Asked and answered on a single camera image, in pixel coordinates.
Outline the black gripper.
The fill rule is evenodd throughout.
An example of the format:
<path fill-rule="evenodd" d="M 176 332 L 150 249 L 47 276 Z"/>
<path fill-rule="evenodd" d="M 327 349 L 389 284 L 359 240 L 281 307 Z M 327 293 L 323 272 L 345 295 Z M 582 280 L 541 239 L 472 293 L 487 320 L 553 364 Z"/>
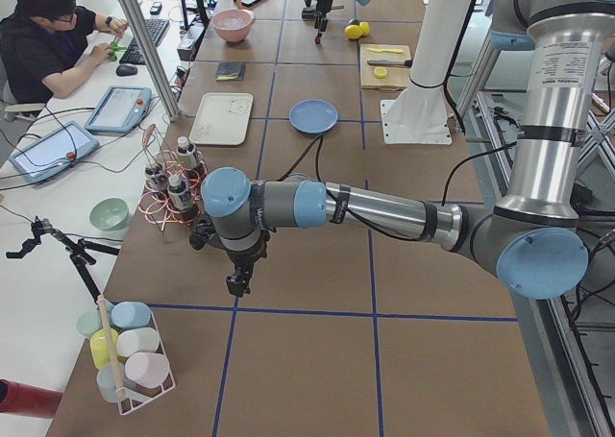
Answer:
<path fill-rule="evenodd" d="M 208 215 L 198 217 L 189 236 L 189 244 L 194 250 L 202 250 L 209 245 L 224 251 L 234 265 L 234 273 L 226 278 L 229 292 L 235 297 L 250 294 L 250 281 L 254 264 L 261 258 L 267 258 L 267 242 L 270 232 L 255 230 L 241 239 L 222 237 Z"/>
<path fill-rule="evenodd" d="M 323 34 L 327 30 L 328 19 L 326 16 L 332 7 L 333 0 L 304 0 L 305 7 L 316 6 L 316 16 L 314 22 L 314 28 L 316 29 L 316 37 L 322 38 Z"/>

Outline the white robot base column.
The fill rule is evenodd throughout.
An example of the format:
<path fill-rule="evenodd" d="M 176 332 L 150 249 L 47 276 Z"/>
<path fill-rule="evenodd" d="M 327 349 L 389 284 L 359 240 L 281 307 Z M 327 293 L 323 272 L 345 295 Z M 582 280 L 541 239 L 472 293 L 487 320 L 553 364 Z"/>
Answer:
<path fill-rule="evenodd" d="M 409 82 L 395 100 L 382 100 L 386 144 L 452 143 L 445 98 L 449 68 L 476 0 L 429 0 Z"/>

